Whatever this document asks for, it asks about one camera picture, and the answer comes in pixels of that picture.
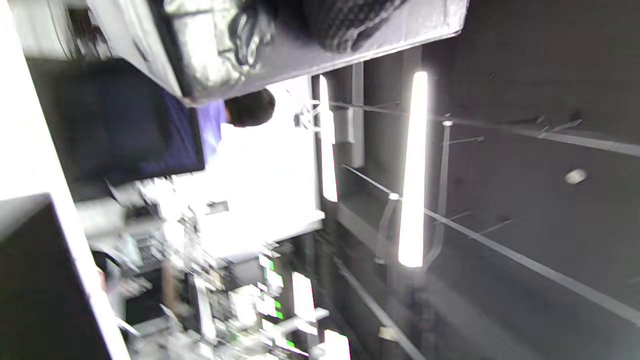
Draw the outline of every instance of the ceiling light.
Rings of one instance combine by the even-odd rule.
[[[335,163],[333,145],[335,144],[335,126],[333,112],[329,110],[329,88],[324,76],[320,75],[320,150],[322,161],[322,194],[332,202],[338,201],[335,184]]]
[[[324,356],[322,360],[349,360],[351,354],[349,351],[349,339],[340,335],[335,331],[324,331]]]
[[[424,246],[424,183],[426,173],[428,75],[413,75],[409,131],[404,163],[403,201],[400,217],[398,261],[404,266],[422,266]]]
[[[297,272],[293,273],[293,312],[306,322],[316,322],[316,307],[311,280]]]

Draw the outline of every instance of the dark ceiling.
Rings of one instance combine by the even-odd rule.
[[[640,143],[636,103],[640,3],[616,0],[472,0],[456,38],[365,63],[365,103],[400,101],[408,109],[410,79],[429,71],[434,115],[494,124],[545,116],[550,127],[575,117],[577,128]],[[349,70],[326,74],[332,97],[349,101]],[[428,208],[435,210],[442,127],[431,139]],[[539,264],[640,309],[640,162],[629,155],[453,125],[447,217]],[[401,191],[406,120],[365,113],[362,173]],[[349,144],[337,144],[348,162]],[[564,177],[582,168],[588,177]],[[374,262],[387,194],[338,166],[339,203],[328,213],[332,248],[412,343],[433,359],[630,359],[640,354],[631,322],[520,263],[447,228],[428,272],[394,260],[397,211],[387,264]],[[435,226],[427,220],[427,244]],[[318,281],[371,359],[408,359],[378,337],[380,321],[319,256]]]

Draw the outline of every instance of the computer monitor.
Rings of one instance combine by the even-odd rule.
[[[51,198],[0,201],[0,359],[110,359]]]

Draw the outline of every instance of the person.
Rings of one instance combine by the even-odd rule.
[[[198,118],[206,167],[217,153],[222,139],[222,124],[235,127],[262,125],[271,119],[276,105],[273,94],[265,88],[224,101],[213,101],[193,111],[164,89],[161,91],[170,116],[169,146],[161,159],[140,164],[138,178],[170,175],[178,168],[196,166],[200,147],[191,135],[190,118],[194,112]]]

